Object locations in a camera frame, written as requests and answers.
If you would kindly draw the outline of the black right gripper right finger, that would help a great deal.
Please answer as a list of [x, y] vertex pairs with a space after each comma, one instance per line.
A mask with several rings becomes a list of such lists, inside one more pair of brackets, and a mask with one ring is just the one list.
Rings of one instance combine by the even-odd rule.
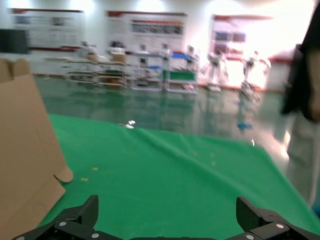
[[243, 196], [236, 199], [236, 220], [243, 233], [231, 240], [320, 240], [318, 234], [291, 224], [273, 210], [256, 207]]

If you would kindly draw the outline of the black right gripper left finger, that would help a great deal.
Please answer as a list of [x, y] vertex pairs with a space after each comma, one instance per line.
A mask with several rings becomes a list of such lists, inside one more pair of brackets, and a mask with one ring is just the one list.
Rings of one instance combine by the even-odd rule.
[[51, 222], [15, 236], [14, 240], [96, 240], [99, 197], [91, 195], [80, 206], [62, 210]]

